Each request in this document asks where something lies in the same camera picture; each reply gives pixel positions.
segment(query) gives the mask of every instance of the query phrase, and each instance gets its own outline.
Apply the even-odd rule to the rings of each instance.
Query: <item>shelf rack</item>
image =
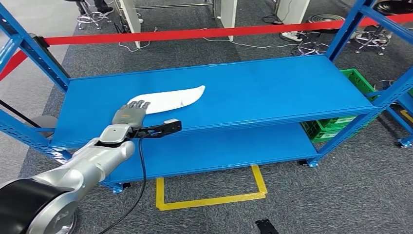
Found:
[[[403,107],[409,115],[413,114],[413,97],[410,94],[406,93],[399,97],[397,103]],[[391,107],[387,108],[392,117],[400,123],[400,125],[410,134],[410,136],[398,139],[400,146],[402,148],[408,148],[413,146],[413,128],[408,124],[398,113],[396,113]]]
[[[306,160],[310,167],[318,166],[324,156],[413,88],[411,68],[370,102],[333,64],[364,15],[413,42],[411,32],[372,10],[373,2],[356,2],[325,55],[77,79],[69,79],[47,49],[37,44],[0,4],[0,26],[10,37],[0,52],[0,69],[20,48],[66,94],[51,140],[38,133],[41,129],[26,126],[3,111],[0,129],[64,162],[71,157],[66,150],[79,148],[100,135],[115,111],[131,97],[205,85],[203,96],[193,105],[146,116],[146,126],[170,118],[183,124],[183,130],[176,134],[145,140],[148,178],[290,160]],[[291,76],[292,70],[305,77]],[[223,74],[231,74],[234,79]],[[349,115],[357,117],[319,150],[299,124]],[[142,178],[139,165],[135,153],[102,184],[120,192],[122,183]]]

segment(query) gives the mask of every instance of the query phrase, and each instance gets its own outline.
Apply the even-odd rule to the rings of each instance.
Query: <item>blue shelf board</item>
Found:
[[[325,56],[275,58],[72,79],[51,147],[82,146],[99,136],[116,110],[146,93],[205,85],[180,109],[146,116],[144,126],[176,118],[187,135],[359,115],[374,107]]]
[[[318,155],[299,123],[223,131],[219,134],[206,132],[171,136],[143,140],[149,179]],[[131,158],[119,165],[105,181],[120,183],[141,179],[141,161],[136,149]]]

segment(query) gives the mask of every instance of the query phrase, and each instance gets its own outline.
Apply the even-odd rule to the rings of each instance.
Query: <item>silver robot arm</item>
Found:
[[[66,164],[43,172],[32,177],[33,180],[53,186],[70,189],[48,203],[33,219],[28,234],[55,234],[70,222],[80,200],[98,183],[103,181],[119,164],[127,160],[134,152],[132,141],[122,142],[117,147],[106,142],[100,145],[103,139],[124,140],[131,131],[127,124],[108,126],[100,137],[93,138],[89,143],[73,154],[73,158]]]
[[[56,234],[70,222],[80,200],[133,154],[131,138],[148,133],[162,137],[182,129],[175,119],[142,128],[148,105],[139,101],[122,106],[100,137],[58,168],[0,185],[0,232]]]

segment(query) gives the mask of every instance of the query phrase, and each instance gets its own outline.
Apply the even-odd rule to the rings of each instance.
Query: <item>power strip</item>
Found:
[[[302,41],[301,38],[298,38],[298,37],[297,37],[297,33],[296,33],[296,32],[281,33],[281,36],[283,36],[283,37],[285,37],[285,38],[288,38],[288,39],[291,39],[291,40],[296,41],[296,42]]]

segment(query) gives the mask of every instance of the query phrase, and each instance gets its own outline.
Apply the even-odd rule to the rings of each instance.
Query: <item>yellow floor tape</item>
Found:
[[[261,175],[260,168],[257,165],[251,165],[251,169],[252,169],[252,173],[254,174],[255,181],[257,183],[257,187],[258,187],[257,193],[223,196],[223,197],[199,199],[199,200],[192,200],[192,201],[180,201],[180,202],[172,202],[172,203],[165,203],[164,179],[157,178],[156,179],[156,207],[158,207],[158,209],[162,211],[167,211],[167,210],[176,210],[176,209],[182,209],[182,208],[209,206],[209,205],[217,205],[217,204],[224,204],[224,203],[230,203],[230,202],[248,201],[248,200],[265,198],[265,194],[268,193],[268,191],[264,183],[263,175]]]
[[[413,118],[409,115],[409,113],[407,113],[406,110],[402,110],[402,111],[400,111],[400,113],[401,113],[404,117],[406,117],[410,122],[413,123]]]

